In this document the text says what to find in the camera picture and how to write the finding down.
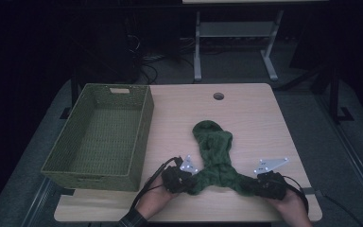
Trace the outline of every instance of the metal bracket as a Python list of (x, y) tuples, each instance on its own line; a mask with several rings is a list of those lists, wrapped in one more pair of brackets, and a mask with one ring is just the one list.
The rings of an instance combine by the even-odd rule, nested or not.
[(193, 163), (191, 162), (191, 156), (190, 155), (187, 155), (187, 157), (185, 157), (184, 161), (182, 162), (181, 171), (190, 172), (193, 175), (199, 172), (199, 170), (196, 169), (194, 167)]
[(288, 159), (267, 159), (267, 160), (259, 160), (258, 167), (254, 170), (255, 174), (269, 172), (279, 166), (288, 163)]

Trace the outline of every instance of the sleeve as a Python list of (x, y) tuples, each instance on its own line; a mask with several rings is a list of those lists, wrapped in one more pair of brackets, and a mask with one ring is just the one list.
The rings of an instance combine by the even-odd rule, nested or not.
[(116, 227), (145, 227), (148, 221), (135, 209), (130, 210), (124, 217), (122, 217)]

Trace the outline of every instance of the basket handle hole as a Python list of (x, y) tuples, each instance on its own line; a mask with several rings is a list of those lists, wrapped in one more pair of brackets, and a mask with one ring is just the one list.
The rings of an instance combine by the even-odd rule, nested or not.
[(128, 88), (110, 88), (112, 94), (130, 94), (130, 89)]

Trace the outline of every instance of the grommet hole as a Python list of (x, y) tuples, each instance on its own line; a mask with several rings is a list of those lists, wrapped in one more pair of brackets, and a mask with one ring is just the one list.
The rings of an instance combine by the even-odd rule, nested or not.
[(225, 96), (221, 93), (214, 94), (214, 99), (216, 99), (216, 100), (222, 100), (223, 98), (225, 98)]

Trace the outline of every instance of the metal stand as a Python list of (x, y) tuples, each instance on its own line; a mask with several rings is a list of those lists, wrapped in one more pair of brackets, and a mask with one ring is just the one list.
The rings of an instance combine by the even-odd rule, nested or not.
[(261, 56), (268, 70), (269, 78), (277, 80), (275, 69), (270, 60), (270, 52), (278, 34), (283, 11), (279, 10), (272, 22), (202, 22), (197, 12), (196, 21), (196, 52), (194, 54), (194, 80), (201, 81), (201, 63), (199, 57), (200, 37), (269, 37), (266, 49), (261, 50)]

